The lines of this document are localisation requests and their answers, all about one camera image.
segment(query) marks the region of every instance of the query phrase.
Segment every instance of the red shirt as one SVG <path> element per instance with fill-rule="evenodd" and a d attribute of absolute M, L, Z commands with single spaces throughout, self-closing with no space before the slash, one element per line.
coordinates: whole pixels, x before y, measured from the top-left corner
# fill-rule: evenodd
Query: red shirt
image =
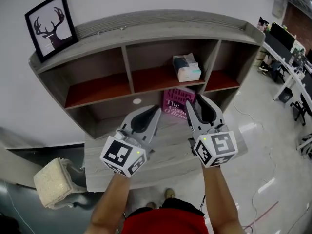
<path fill-rule="evenodd" d="M 138 213 L 124 222 L 121 234 L 208 234 L 204 217 L 195 213 L 160 208 Z"/>

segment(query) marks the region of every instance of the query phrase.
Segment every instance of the deer silhouette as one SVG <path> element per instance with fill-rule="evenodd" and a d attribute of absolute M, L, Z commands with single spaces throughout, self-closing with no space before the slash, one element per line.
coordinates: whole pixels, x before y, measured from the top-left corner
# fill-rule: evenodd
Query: deer silhouette
<path fill-rule="evenodd" d="M 37 19 L 34 22 L 34 29 L 36 31 L 36 35 L 42 35 L 44 34 L 42 37 L 43 38 L 49 38 L 49 40 L 51 41 L 52 46 L 54 47 L 54 49 L 59 48 L 60 46 L 62 46 L 64 43 L 68 42 L 70 40 L 71 37 L 65 38 L 65 39 L 60 39 L 57 36 L 57 27 L 59 27 L 62 22 L 64 22 L 65 20 L 65 15 L 63 14 L 62 10 L 59 8 L 54 7 L 54 11 L 57 13 L 58 18 L 59 18 L 59 23 L 57 25 L 54 25 L 53 22 L 53 30 L 52 31 L 48 31 L 47 28 L 45 27 L 45 31 L 41 31 L 40 27 L 41 24 L 39 24 L 38 19 L 39 17 L 37 17 Z"/>

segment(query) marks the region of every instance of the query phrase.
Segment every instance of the black picture frame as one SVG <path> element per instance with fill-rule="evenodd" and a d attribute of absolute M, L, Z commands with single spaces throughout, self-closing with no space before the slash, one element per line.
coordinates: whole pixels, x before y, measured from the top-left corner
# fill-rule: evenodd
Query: black picture frame
<path fill-rule="evenodd" d="M 69 26 L 69 29 L 70 29 L 70 32 L 71 32 L 71 38 L 70 40 L 67 40 L 66 42 L 64 42 L 64 44 L 62 44 L 61 46 L 58 46 L 57 48 L 55 48 L 52 52 L 46 54 L 46 55 L 43 55 L 42 51 L 41 51 L 41 48 L 38 44 L 38 41 L 37 41 L 37 38 L 36 38 L 36 35 L 34 33 L 34 28 L 33 28 L 33 25 L 30 21 L 30 16 L 37 12 L 40 8 L 50 4 L 51 2 L 53 2 L 55 0 L 46 0 L 44 1 L 43 3 L 39 4 L 38 6 L 36 6 L 35 8 L 33 8 L 32 10 L 30 10 L 29 12 L 27 12 L 25 14 L 25 19 L 26 19 L 26 23 L 27 23 L 27 27 L 28 27 L 28 31 L 30 33 L 30 36 L 32 38 L 32 41 L 34 43 L 34 46 L 36 48 L 36 52 L 37 52 L 37 55 L 38 55 L 38 58 L 41 62 L 44 62 L 46 61 L 47 59 L 49 59 L 50 57 L 52 57 L 53 55 L 57 54 L 58 52 L 62 51 L 63 49 L 73 45 L 74 43 L 78 42 L 78 38 L 76 36 L 76 32 L 75 32 L 75 28 L 74 28 L 74 25 L 73 25 L 73 22 L 72 22 L 72 19 L 71 19 L 71 16 L 70 16 L 70 12 L 69 12 L 69 9 L 68 9 L 68 4 L 67 4 L 67 0 L 61 0 L 62 1 L 62 5 L 63 5 L 63 8 L 64 8 L 64 15 L 65 15 L 65 18 L 67 20 L 67 23 L 68 23 L 68 26 Z"/>

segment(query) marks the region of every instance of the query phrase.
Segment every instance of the brick wall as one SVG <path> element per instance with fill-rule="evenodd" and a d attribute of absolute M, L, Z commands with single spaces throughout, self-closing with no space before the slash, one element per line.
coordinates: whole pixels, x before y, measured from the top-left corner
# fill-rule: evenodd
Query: brick wall
<path fill-rule="evenodd" d="M 312 19 L 288 3 L 283 25 L 290 33 L 297 35 L 297 41 L 306 48 L 307 54 L 309 49 L 312 49 Z"/>

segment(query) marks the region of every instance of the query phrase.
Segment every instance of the human arm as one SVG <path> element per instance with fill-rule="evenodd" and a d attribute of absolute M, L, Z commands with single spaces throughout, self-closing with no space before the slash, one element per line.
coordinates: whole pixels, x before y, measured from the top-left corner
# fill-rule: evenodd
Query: human arm
<path fill-rule="evenodd" d="M 126 207 L 129 188 L 130 179 L 115 173 L 93 210 L 85 234 L 115 234 Z"/>
<path fill-rule="evenodd" d="M 203 168 L 206 205 L 215 234 L 243 234 L 238 212 L 220 167 Z"/>

